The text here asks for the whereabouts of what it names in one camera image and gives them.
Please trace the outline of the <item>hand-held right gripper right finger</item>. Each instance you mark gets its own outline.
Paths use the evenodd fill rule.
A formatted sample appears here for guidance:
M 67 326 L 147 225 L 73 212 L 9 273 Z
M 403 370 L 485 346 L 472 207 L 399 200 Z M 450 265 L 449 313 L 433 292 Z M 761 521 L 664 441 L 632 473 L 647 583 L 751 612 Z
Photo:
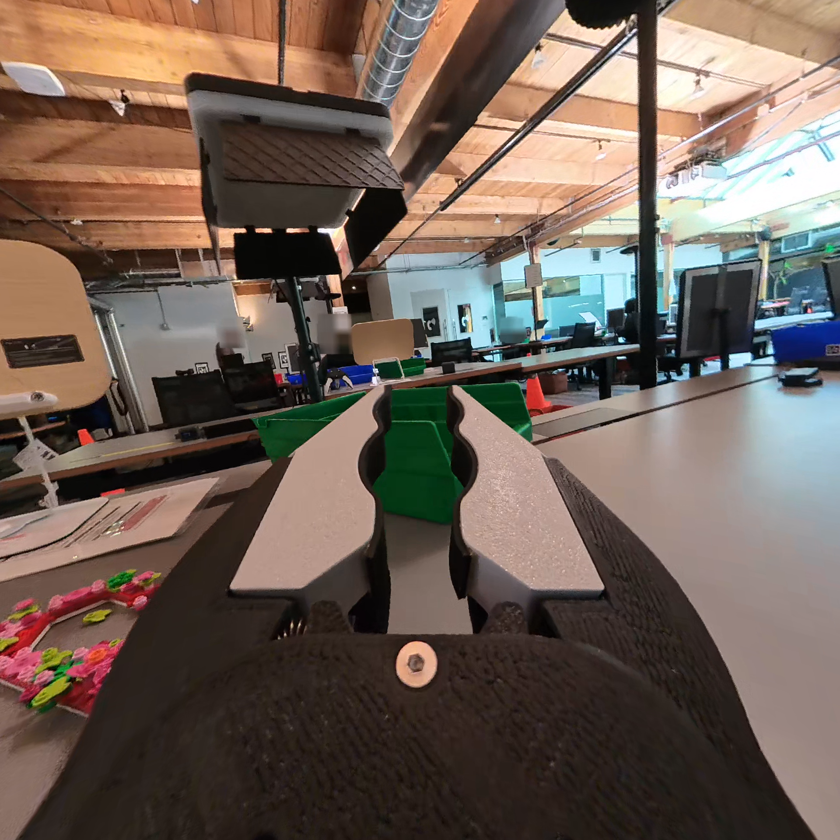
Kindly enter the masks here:
M 512 604 L 526 629 L 544 603 L 596 602 L 605 585 L 548 463 L 464 386 L 448 389 L 456 498 L 448 554 L 473 632 Z

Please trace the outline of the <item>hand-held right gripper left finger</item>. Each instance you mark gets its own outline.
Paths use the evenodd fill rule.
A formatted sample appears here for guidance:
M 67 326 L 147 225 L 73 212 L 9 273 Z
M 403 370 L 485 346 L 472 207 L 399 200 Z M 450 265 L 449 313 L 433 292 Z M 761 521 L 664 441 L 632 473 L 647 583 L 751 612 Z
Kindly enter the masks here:
M 382 501 L 392 388 L 378 385 L 288 460 L 229 585 L 237 597 L 278 597 L 309 615 L 334 602 L 357 632 L 384 634 L 391 576 Z

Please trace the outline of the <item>large red lego heart section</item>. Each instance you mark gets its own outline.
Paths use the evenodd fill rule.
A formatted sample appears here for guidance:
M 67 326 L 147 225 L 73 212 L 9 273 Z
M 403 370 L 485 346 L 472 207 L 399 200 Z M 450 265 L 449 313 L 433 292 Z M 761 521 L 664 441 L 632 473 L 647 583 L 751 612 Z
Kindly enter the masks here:
M 161 572 L 128 569 L 46 601 L 17 602 L 2 616 L 2 686 L 15 690 L 18 702 L 35 713 L 60 708 L 88 717 L 126 641 L 126 634 L 99 638 L 97 633 L 119 614 L 131 627 L 162 582 Z M 47 636 L 63 624 L 94 634 L 90 641 L 48 646 Z

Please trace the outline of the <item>large green plastic bin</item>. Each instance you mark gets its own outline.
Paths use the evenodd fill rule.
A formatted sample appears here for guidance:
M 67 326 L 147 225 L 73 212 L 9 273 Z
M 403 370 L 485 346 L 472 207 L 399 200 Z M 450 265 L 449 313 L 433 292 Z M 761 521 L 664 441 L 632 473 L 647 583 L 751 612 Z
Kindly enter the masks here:
M 385 436 L 386 465 L 374 491 L 386 512 L 449 524 L 463 487 L 452 472 L 453 437 L 447 427 L 445 386 L 394 390 L 392 425 Z M 356 404 L 356 391 L 318 404 L 254 418 L 267 457 L 286 458 Z

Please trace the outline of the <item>blue plastic bins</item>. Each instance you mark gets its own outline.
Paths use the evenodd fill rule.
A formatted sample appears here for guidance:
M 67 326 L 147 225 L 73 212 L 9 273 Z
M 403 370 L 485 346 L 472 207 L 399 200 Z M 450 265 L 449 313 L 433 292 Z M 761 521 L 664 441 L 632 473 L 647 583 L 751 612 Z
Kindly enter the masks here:
M 343 375 L 350 381 L 352 386 L 368 385 L 371 383 L 373 373 L 373 366 L 369 364 L 363 365 L 345 365 L 340 368 Z M 305 385 L 305 376 L 303 374 L 289 373 L 286 376 L 285 382 L 290 385 Z

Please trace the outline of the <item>black tripod pole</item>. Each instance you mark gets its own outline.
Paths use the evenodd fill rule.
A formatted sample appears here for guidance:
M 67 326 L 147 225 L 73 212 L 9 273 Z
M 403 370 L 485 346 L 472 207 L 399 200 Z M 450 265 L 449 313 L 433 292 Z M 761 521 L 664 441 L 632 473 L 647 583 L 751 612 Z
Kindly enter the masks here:
M 285 287 L 287 302 L 295 323 L 301 376 L 305 380 L 310 402 L 313 404 L 321 403 L 324 400 L 324 396 L 319 382 L 317 355 L 303 306 L 301 284 L 297 278 L 292 277 L 285 279 Z

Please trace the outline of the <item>computer monitor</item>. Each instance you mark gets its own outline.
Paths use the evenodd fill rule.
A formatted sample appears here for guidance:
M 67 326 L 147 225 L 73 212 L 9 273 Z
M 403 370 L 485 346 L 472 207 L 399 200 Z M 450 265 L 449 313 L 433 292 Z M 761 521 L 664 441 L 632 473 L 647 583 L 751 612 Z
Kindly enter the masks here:
M 762 264 L 758 259 L 684 270 L 678 284 L 677 360 L 700 375 L 704 360 L 729 368 L 733 354 L 752 350 Z

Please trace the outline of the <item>blue storage bin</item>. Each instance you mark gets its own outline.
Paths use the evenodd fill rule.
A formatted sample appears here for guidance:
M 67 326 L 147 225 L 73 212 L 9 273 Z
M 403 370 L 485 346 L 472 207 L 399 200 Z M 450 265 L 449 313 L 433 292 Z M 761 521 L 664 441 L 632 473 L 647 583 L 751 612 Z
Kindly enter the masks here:
M 839 321 L 808 322 L 771 331 L 777 364 L 839 370 Z

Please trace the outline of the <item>overhead light panel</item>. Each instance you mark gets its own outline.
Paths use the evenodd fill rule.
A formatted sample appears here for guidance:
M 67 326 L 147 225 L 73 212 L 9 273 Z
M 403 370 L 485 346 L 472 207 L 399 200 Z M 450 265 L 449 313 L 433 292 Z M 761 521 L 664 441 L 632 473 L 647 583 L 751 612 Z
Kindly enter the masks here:
M 388 108 L 193 72 L 184 79 L 206 226 L 239 280 L 346 277 L 407 213 Z

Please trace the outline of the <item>black vertical pole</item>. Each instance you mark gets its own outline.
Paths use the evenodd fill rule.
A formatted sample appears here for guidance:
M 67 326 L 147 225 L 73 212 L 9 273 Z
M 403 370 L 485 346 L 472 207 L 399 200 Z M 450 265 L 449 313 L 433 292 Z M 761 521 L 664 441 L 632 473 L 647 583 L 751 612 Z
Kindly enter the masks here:
M 573 1 L 567 8 L 585 28 L 609 28 L 633 14 L 637 19 L 638 383 L 647 390 L 657 384 L 658 3 Z

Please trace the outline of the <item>silver ventilation duct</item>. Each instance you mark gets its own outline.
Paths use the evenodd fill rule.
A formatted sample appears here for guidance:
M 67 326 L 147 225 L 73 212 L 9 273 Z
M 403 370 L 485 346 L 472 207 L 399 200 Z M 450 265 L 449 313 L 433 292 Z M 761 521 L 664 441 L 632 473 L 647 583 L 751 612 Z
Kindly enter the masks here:
M 438 1 L 384 1 L 366 48 L 356 96 L 390 108 L 432 24 Z

